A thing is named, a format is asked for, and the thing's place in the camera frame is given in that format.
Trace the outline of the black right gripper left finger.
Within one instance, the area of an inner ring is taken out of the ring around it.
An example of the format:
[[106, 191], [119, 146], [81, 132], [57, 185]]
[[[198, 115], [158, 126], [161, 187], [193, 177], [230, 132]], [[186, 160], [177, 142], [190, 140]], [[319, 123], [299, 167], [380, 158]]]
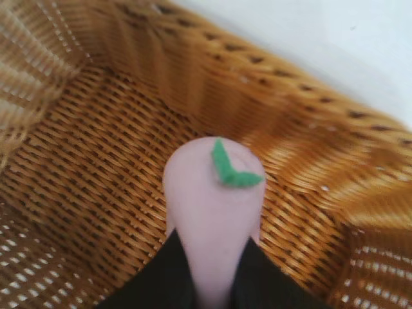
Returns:
[[96, 307], [194, 308], [194, 284], [177, 232], [170, 234], [142, 271]]

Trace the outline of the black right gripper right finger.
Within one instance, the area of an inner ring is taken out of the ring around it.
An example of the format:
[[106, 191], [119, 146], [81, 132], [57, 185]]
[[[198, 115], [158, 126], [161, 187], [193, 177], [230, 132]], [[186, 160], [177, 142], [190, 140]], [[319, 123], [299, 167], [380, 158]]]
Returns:
[[239, 261], [230, 295], [231, 308], [329, 308], [271, 262], [253, 239]]

